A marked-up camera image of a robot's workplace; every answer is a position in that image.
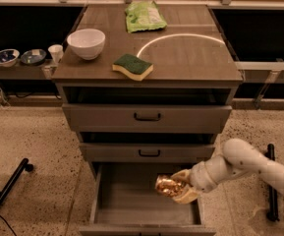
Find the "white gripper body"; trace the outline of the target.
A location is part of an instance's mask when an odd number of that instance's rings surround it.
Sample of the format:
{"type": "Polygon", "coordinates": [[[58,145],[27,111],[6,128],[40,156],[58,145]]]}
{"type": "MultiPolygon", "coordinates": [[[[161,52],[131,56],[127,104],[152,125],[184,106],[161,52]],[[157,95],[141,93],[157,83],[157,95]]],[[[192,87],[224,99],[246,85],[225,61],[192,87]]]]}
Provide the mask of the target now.
{"type": "Polygon", "coordinates": [[[208,161],[201,161],[190,170],[190,184],[198,191],[208,193],[229,176],[229,169],[223,156],[217,155],[208,161]]]}

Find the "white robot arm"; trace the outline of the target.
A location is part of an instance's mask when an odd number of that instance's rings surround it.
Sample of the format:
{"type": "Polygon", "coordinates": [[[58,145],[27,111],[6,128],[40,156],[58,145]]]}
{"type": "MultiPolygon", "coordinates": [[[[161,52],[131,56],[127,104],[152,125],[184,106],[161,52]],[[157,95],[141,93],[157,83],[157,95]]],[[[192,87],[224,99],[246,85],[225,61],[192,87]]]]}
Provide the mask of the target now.
{"type": "Polygon", "coordinates": [[[171,176],[173,180],[186,183],[183,192],[173,200],[188,204],[201,193],[211,192],[220,183],[248,173],[257,174],[284,197],[284,165],[268,159],[248,142],[230,139],[224,143],[220,154],[171,176]]]}

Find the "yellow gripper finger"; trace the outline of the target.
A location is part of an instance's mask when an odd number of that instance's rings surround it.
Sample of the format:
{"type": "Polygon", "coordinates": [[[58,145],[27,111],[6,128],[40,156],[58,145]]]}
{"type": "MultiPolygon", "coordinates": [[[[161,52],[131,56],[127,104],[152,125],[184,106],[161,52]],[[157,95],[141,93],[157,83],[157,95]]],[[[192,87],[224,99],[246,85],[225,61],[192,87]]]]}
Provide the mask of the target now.
{"type": "Polygon", "coordinates": [[[190,183],[190,173],[189,169],[183,169],[181,171],[176,172],[171,176],[174,181],[182,181],[186,184],[190,183]]]}
{"type": "Polygon", "coordinates": [[[174,197],[173,200],[178,204],[185,205],[196,200],[198,196],[199,192],[195,188],[186,186],[182,193],[174,197]]]}

